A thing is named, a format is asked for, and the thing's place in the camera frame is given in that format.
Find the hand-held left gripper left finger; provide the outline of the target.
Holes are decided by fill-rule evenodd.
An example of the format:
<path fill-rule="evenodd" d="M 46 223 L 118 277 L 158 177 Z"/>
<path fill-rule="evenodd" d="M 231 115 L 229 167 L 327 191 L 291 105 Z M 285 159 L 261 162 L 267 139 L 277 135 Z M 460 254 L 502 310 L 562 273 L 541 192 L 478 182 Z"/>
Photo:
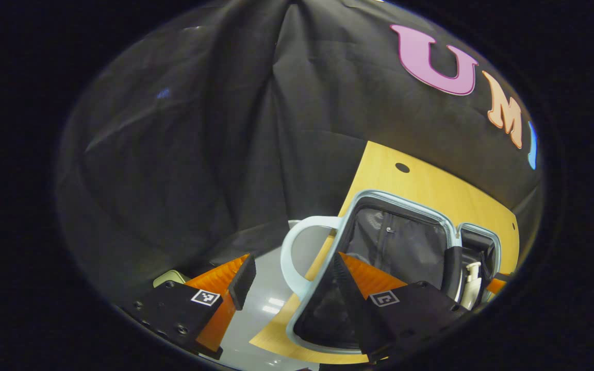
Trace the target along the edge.
<path fill-rule="evenodd" d="M 255 277 L 255 258 L 245 254 L 184 283 L 165 280 L 122 309 L 177 347 L 219 360 L 225 333 Z"/>

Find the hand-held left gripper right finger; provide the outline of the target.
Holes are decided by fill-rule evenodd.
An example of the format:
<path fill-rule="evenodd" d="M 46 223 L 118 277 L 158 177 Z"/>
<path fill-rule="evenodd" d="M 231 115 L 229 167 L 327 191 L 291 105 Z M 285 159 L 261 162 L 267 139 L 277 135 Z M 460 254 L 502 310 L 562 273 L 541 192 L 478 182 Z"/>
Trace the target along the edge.
<path fill-rule="evenodd" d="M 342 252 L 333 258 L 333 277 L 370 363 L 420 351 L 468 312 L 457 301 L 464 277 L 460 251 L 445 252 L 440 289 L 425 280 L 403 282 Z"/>

